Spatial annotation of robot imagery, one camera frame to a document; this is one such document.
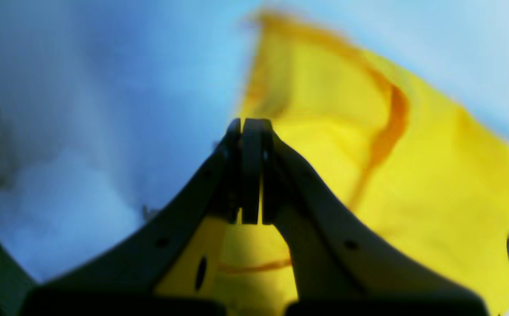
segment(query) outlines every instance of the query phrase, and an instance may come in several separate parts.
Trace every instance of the black mount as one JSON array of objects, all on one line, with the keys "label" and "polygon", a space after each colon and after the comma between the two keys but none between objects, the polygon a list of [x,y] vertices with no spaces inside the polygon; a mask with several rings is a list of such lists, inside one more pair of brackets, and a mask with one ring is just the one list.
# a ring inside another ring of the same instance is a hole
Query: black mount
[{"label": "black mount", "polygon": [[[268,120],[234,120],[180,194],[127,240],[66,276],[36,289],[25,315],[224,315],[216,302],[155,296],[205,218],[273,224],[287,242],[299,302],[287,315],[484,316],[473,292],[421,266],[362,224],[310,164],[282,142]],[[196,276],[206,276],[204,270]]]}]

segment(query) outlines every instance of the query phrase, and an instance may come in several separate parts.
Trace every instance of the yellow fabric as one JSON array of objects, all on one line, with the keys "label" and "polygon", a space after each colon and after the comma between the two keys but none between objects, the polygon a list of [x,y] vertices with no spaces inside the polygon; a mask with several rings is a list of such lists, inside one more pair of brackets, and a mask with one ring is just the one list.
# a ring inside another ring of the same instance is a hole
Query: yellow fabric
[{"label": "yellow fabric", "polygon": [[[365,224],[504,314],[509,144],[417,76],[332,32],[272,14],[261,32],[240,115],[271,119]],[[279,238],[273,228],[234,227],[223,259],[283,259]],[[218,297],[244,310],[279,314],[295,300],[291,268],[220,278]],[[226,291],[230,278],[248,285]],[[267,300],[251,300],[253,288]]]}]

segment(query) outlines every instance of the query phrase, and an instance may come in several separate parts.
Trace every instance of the orange seam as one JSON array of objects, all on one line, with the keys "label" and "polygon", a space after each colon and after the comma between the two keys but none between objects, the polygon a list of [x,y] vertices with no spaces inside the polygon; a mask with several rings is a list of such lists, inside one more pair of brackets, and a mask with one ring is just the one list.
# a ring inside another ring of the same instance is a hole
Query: orange seam
[{"label": "orange seam", "polygon": [[385,83],[385,77],[381,72],[371,67],[361,51],[348,44],[348,39],[332,31],[296,22],[293,18],[281,16],[280,14],[262,14],[261,21],[264,26],[263,33],[274,31],[293,38],[299,38],[305,42],[324,46],[345,60],[358,62],[365,70],[369,71],[369,74],[375,79],[377,84]]},{"label": "orange seam", "polygon": [[227,264],[220,264],[218,271],[226,274],[245,274],[256,272],[267,272],[271,270],[279,270],[291,266],[291,258],[278,260],[263,264],[262,266],[229,266]]},{"label": "orange seam", "polygon": [[393,87],[389,123],[387,127],[377,135],[377,138],[375,138],[371,145],[371,158],[352,196],[350,207],[353,208],[353,211],[358,208],[373,171],[383,164],[405,132],[408,113],[409,111],[403,93]]}]

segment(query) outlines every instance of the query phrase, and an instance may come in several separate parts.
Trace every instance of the black plastic bracket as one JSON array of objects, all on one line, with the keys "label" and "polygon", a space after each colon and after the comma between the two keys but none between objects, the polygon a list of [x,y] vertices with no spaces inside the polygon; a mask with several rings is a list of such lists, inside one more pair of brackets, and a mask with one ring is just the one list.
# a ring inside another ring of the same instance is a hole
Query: black plastic bracket
[{"label": "black plastic bracket", "polygon": [[[51,308],[42,302],[54,302],[54,294],[97,297],[85,304],[105,304],[109,295],[128,300],[125,304],[169,304],[167,297],[151,295],[154,285],[178,268],[200,223],[208,217],[235,223],[242,208],[242,223],[256,224],[260,200],[263,224],[274,224],[290,248],[299,302],[288,315],[322,314],[331,306],[357,310],[355,315],[408,314],[413,308],[421,314],[487,315],[476,294],[401,254],[361,223],[268,120],[250,119],[242,133],[239,120],[229,126],[214,153],[156,218],[107,254],[36,290],[24,314],[42,314]],[[158,308],[159,314],[173,315]]]}]

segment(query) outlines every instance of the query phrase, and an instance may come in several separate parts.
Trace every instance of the small hole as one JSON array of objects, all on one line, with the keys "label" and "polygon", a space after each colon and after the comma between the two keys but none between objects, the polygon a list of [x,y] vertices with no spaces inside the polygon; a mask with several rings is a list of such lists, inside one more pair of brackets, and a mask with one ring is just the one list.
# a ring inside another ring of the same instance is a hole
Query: small hole
[{"label": "small hole", "polygon": [[208,268],[208,259],[206,259],[206,256],[202,257],[202,260],[200,260],[200,265],[198,266],[198,273],[196,274],[196,284],[194,288],[196,291],[199,291],[202,287],[202,284],[204,284],[204,278],[206,277],[206,270]]},{"label": "small hole", "polygon": [[168,238],[159,238],[155,242],[155,246],[158,246],[159,248],[165,248],[168,245]]},{"label": "small hole", "polygon": [[352,240],[346,240],[344,242],[344,246],[349,250],[357,250],[358,249],[358,244]]}]

